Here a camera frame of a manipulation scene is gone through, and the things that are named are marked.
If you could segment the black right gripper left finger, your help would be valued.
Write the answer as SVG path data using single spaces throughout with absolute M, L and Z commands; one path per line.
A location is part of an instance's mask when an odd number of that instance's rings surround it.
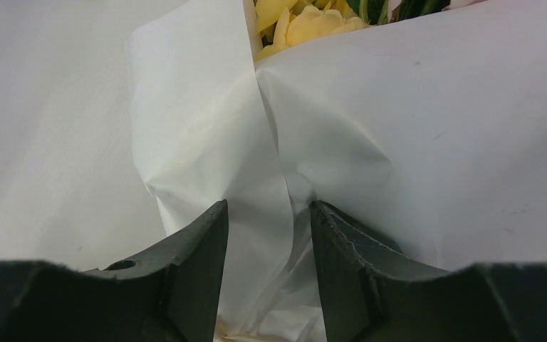
M 0 261 L 0 341 L 212 341 L 228 231 L 223 200 L 103 270 Z

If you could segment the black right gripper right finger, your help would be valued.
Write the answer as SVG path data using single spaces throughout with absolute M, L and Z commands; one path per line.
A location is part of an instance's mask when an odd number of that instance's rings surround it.
M 547 262 L 445 271 L 326 202 L 310 215 L 329 341 L 547 341 Z

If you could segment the white paper bouquet wrap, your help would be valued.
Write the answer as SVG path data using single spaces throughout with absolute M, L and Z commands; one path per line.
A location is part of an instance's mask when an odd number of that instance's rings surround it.
M 329 341 L 310 205 L 423 264 L 547 262 L 547 1 L 475 1 L 261 61 L 250 1 L 128 41 L 132 154 L 174 234 L 226 200 L 212 341 Z

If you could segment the pink and yellow flower bunch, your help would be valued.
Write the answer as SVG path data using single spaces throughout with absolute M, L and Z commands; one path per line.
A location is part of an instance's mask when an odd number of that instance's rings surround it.
M 261 48 L 255 61 L 317 38 L 358 31 L 458 9 L 475 1 L 258 0 L 254 2 Z

